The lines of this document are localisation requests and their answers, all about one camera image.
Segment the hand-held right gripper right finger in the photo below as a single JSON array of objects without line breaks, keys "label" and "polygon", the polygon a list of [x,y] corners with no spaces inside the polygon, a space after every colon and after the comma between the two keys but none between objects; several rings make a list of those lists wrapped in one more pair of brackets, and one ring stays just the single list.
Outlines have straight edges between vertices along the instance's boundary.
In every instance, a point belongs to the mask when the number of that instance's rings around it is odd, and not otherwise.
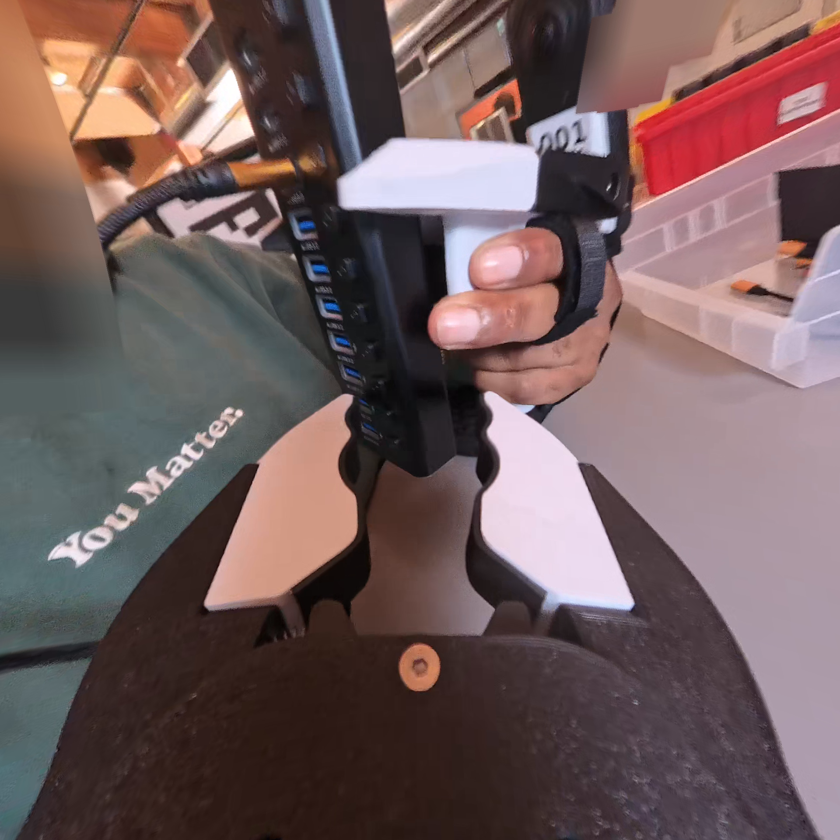
[{"label": "hand-held right gripper right finger", "polygon": [[524,602],[534,614],[630,613],[634,597],[578,459],[522,409],[494,393],[482,401],[489,474],[480,478],[474,544],[497,572],[482,596]]}]

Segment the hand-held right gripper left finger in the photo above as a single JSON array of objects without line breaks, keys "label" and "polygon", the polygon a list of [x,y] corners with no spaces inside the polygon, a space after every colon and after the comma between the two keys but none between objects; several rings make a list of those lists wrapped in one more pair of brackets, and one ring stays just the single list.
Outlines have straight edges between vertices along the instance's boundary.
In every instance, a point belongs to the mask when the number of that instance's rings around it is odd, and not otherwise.
[{"label": "hand-held right gripper left finger", "polygon": [[205,596],[209,613],[276,608],[293,636],[320,602],[351,614],[371,574],[367,513],[382,469],[353,419],[353,398],[339,396],[259,461]]}]

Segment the black bin divider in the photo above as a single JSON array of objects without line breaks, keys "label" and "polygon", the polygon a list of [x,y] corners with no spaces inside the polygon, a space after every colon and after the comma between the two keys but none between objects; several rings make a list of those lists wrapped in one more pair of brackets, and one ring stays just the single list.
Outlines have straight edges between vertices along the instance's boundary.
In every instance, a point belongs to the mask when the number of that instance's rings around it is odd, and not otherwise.
[{"label": "black bin divider", "polygon": [[781,241],[817,245],[839,225],[839,164],[781,171],[776,180]]}]

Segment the orange wall display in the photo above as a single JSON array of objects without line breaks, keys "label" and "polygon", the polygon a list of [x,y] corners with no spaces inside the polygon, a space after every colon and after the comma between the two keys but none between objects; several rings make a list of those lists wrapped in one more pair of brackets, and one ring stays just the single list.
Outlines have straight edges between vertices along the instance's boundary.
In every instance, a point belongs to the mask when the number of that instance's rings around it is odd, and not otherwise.
[{"label": "orange wall display", "polygon": [[457,115],[460,136],[465,140],[516,139],[514,125],[522,115],[522,102],[515,80],[494,89],[463,108]]}]

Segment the red plastic bin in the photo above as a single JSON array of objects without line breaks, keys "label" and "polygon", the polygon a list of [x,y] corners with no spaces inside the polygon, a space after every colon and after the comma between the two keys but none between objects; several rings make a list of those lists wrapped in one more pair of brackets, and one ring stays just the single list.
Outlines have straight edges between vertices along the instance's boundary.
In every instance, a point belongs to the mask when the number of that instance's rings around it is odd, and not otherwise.
[{"label": "red plastic bin", "polygon": [[835,22],[638,122],[647,192],[669,193],[838,107]]}]

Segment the black USB hub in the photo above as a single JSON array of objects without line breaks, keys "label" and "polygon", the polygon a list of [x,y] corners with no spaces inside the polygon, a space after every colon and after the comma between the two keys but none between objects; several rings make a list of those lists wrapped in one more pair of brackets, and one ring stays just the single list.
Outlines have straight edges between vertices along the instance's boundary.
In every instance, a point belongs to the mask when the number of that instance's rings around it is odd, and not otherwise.
[{"label": "black USB hub", "polygon": [[326,166],[275,186],[286,234],[355,435],[426,477],[455,456],[445,363],[415,217],[343,208],[339,178],[403,139],[383,2],[213,1],[213,19],[263,159]]}]

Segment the person's left hand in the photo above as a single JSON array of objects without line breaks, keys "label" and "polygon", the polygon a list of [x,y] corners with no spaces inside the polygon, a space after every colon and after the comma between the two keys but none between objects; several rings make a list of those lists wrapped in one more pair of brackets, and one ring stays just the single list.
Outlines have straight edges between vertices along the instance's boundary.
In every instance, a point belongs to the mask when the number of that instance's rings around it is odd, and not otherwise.
[{"label": "person's left hand", "polygon": [[469,262],[472,290],[447,296],[432,309],[427,330],[441,350],[472,371],[476,388],[517,405],[553,405],[594,379],[612,336],[623,290],[605,270],[594,318],[569,336],[538,345],[555,325],[564,267],[560,239],[525,227],[492,238]]}]

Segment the clear plastic bin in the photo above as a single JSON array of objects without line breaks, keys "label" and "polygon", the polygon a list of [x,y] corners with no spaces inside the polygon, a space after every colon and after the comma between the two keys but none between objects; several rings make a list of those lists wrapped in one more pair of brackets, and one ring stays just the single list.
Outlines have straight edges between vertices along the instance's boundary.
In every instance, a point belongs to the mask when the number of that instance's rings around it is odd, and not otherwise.
[{"label": "clear plastic bin", "polygon": [[647,318],[794,387],[839,376],[838,226],[781,241],[776,176],[838,164],[767,147],[638,208],[616,259]]}]

